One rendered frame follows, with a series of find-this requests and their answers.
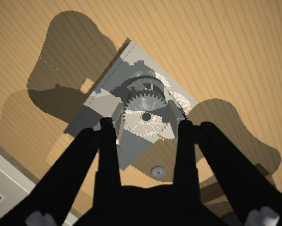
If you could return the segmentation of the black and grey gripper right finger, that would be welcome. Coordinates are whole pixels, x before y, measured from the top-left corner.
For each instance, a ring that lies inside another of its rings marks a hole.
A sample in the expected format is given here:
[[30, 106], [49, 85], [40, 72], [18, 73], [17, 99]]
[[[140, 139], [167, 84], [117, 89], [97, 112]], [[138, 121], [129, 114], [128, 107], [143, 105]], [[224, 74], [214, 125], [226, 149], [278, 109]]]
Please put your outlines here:
[[243, 226], [282, 226], [282, 193], [215, 124], [193, 125], [168, 106], [177, 151], [167, 226], [204, 226], [194, 140]]

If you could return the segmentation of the grey toothed gear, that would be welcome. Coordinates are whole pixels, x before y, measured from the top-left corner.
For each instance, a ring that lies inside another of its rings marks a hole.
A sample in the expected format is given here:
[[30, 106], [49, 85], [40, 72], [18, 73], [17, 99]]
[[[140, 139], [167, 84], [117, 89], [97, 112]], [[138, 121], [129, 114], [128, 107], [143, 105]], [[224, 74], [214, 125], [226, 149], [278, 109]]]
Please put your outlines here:
[[133, 134], [140, 134], [140, 137], [156, 136], [160, 131], [163, 132], [170, 120], [170, 109], [165, 98], [159, 92], [149, 89], [136, 91], [136, 95], [133, 93], [130, 98], [122, 114], [127, 129], [130, 128]]

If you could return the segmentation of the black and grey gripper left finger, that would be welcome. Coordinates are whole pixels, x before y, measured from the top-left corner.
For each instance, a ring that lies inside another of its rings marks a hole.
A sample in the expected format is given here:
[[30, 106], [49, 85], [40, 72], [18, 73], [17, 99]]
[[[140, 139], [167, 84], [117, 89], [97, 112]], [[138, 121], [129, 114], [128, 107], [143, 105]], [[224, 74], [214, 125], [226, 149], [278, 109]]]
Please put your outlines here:
[[100, 119], [101, 132], [81, 130], [29, 195], [0, 218], [0, 226], [62, 226], [98, 149], [89, 226], [125, 226], [116, 146], [125, 125], [124, 106], [119, 103], [111, 117]]

